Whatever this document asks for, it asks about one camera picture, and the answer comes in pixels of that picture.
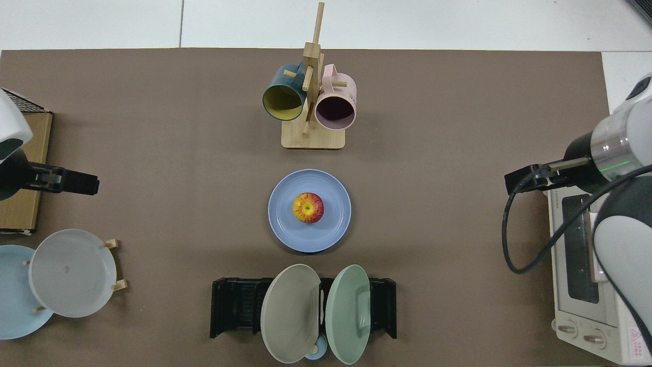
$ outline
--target black dish rack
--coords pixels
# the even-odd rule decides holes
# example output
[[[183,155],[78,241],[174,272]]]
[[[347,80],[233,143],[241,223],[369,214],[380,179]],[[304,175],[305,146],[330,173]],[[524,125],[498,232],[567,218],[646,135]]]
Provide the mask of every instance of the black dish rack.
[[[260,312],[265,293],[274,278],[220,278],[213,282],[211,338],[229,330],[260,331]],[[323,312],[334,278],[320,278],[319,332],[325,333]],[[369,278],[372,332],[384,330],[396,339],[396,282]]]

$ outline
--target oven window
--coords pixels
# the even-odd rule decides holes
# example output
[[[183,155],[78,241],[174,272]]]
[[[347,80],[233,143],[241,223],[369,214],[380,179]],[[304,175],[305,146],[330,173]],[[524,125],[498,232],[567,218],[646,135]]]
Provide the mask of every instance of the oven window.
[[[569,218],[586,200],[589,195],[565,197],[561,201],[564,221]],[[569,296],[577,300],[598,303],[598,283],[591,280],[591,263],[589,260],[589,241],[591,239],[591,224],[589,211],[575,219],[564,233],[566,251],[566,273]]]

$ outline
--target plate rim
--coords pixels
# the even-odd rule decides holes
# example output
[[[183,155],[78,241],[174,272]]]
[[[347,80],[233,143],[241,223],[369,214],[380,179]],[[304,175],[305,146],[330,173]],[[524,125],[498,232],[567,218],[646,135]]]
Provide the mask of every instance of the plate rim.
[[[284,181],[286,181],[287,179],[289,179],[291,176],[294,176],[294,175],[300,174],[300,173],[302,173],[302,172],[307,172],[307,171],[313,171],[313,172],[317,172],[317,173],[319,173],[319,174],[324,174],[324,175],[329,176],[330,178],[334,179],[335,182],[337,182],[337,183],[339,184],[339,186],[342,188],[342,190],[344,190],[344,193],[346,194],[346,202],[347,202],[347,204],[348,204],[347,207],[349,208],[349,210],[348,210],[349,215],[348,215],[348,217],[346,218],[346,224],[344,225],[344,230],[342,231],[342,235],[339,236],[335,241],[333,241],[332,244],[329,244],[328,246],[325,246],[325,247],[322,246],[323,248],[317,249],[317,250],[315,250],[315,251],[304,251],[304,250],[297,249],[297,248],[295,248],[295,247],[293,247],[293,246],[288,245],[287,243],[285,243],[285,242],[281,239],[281,236],[277,233],[277,231],[276,231],[274,225],[272,224],[272,207],[271,207],[271,203],[272,203],[272,198],[274,197],[274,194],[275,194],[276,191],[278,190],[279,186],[280,186]],[[329,248],[335,246],[335,244],[337,244],[337,243],[342,239],[342,237],[344,237],[344,235],[346,234],[346,231],[348,231],[349,226],[350,226],[350,224],[351,224],[351,218],[352,218],[352,217],[353,217],[353,207],[352,207],[352,205],[351,205],[351,196],[349,195],[349,191],[346,189],[346,187],[344,187],[344,184],[343,184],[343,183],[342,183],[342,182],[341,182],[337,177],[333,176],[332,174],[330,174],[330,173],[328,173],[328,172],[326,172],[326,171],[324,171],[324,170],[320,170],[320,169],[316,169],[316,168],[304,168],[304,169],[296,170],[296,171],[294,171],[294,172],[291,172],[291,173],[287,174],[285,177],[283,177],[283,178],[282,178],[282,179],[281,179],[281,180],[276,184],[276,186],[274,186],[274,189],[272,190],[272,193],[269,195],[269,200],[268,200],[268,202],[267,202],[267,220],[268,220],[268,222],[269,222],[269,226],[270,226],[270,228],[272,228],[272,232],[273,232],[274,235],[276,236],[276,239],[278,239],[278,240],[279,240],[282,244],[284,244],[286,247],[291,248],[292,250],[294,250],[294,251],[298,251],[298,252],[301,252],[301,253],[319,253],[319,252],[325,251],[326,249],[329,249]]]

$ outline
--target pink mug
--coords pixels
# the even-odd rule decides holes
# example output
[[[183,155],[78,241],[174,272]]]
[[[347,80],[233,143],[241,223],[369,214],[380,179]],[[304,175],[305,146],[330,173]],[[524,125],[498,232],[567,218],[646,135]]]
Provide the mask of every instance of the pink mug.
[[[350,76],[337,73],[334,64],[328,64],[321,84],[323,91],[315,104],[317,122],[330,130],[348,128],[355,121],[355,82]]]

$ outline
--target red apple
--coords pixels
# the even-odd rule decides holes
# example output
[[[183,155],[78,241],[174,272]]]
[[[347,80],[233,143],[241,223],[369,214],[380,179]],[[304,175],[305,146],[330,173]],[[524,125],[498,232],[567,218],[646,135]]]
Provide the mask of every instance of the red apple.
[[[315,193],[303,193],[294,199],[292,210],[303,223],[315,223],[324,215],[324,202]]]

